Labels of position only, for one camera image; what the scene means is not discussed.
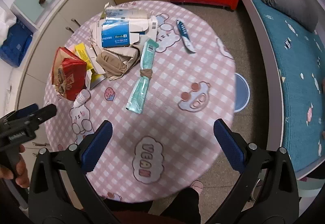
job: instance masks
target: finger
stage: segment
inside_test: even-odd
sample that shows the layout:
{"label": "finger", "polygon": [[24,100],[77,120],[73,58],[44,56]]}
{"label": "finger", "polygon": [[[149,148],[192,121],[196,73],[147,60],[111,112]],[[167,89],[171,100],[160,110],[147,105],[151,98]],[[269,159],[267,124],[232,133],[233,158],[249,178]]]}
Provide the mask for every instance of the finger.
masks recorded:
{"label": "finger", "polygon": [[19,155],[19,158],[19,162],[16,164],[16,171],[18,175],[22,175],[27,169],[21,154]]}
{"label": "finger", "polygon": [[25,146],[23,146],[22,144],[19,145],[19,152],[20,152],[20,153],[23,153],[25,150],[26,150],[26,149],[25,149]]}
{"label": "finger", "polygon": [[16,178],[16,183],[17,185],[21,186],[22,188],[27,188],[29,187],[29,179],[27,175],[27,170],[25,172]]}
{"label": "finger", "polygon": [[7,167],[0,165],[0,179],[1,178],[10,180],[14,178],[14,174]]}

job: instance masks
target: cloud-shaped text print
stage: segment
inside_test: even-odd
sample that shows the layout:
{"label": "cloud-shaped text print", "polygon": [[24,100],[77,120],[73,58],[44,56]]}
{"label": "cloud-shaped text print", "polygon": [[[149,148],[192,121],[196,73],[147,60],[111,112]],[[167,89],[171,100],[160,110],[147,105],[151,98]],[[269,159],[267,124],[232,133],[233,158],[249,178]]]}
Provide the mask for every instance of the cloud-shaped text print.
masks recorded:
{"label": "cloud-shaped text print", "polygon": [[163,146],[150,136],[145,136],[135,147],[133,175],[141,183],[158,181],[164,171]]}

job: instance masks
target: pink checkered tablecloth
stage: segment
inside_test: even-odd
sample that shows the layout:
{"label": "pink checkered tablecloth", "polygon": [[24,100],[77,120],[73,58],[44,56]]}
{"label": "pink checkered tablecloth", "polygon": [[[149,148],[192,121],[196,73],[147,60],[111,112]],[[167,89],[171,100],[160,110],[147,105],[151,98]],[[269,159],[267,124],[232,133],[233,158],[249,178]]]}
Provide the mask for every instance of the pink checkered tablecloth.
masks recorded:
{"label": "pink checkered tablecloth", "polygon": [[[137,64],[122,78],[104,80],[90,91],[91,98],[78,108],[57,95],[48,79],[44,104],[57,106],[57,115],[45,123],[54,151],[77,140],[72,118],[82,113],[95,131],[102,121],[113,125],[113,136],[93,172],[87,177],[96,192],[124,202],[141,202],[169,196],[189,186],[213,164],[221,148],[213,123],[222,118],[229,127],[235,101],[235,61],[212,28],[192,12],[163,1],[136,1],[138,7],[157,15],[157,42],[153,75],[142,114],[125,106],[140,77]],[[85,22],[67,41],[89,45]],[[180,18],[197,53],[189,54],[176,27]]]}

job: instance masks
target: red packaging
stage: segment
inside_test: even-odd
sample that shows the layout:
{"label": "red packaging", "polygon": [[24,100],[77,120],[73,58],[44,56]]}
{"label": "red packaging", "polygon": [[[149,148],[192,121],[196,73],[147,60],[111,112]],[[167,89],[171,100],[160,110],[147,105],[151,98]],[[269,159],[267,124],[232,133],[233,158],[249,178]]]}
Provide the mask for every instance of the red packaging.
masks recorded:
{"label": "red packaging", "polygon": [[56,51],[52,67],[52,84],[64,98],[74,101],[85,88],[87,63],[65,47]]}

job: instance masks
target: pink slipper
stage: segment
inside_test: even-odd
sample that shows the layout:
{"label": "pink slipper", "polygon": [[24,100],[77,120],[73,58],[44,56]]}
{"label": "pink slipper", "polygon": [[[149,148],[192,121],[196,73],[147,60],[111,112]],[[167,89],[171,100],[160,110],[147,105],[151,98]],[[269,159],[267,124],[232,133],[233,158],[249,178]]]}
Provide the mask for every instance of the pink slipper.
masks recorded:
{"label": "pink slipper", "polygon": [[193,188],[200,195],[203,191],[203,184],[200,181],[194,181],[190,188]]}

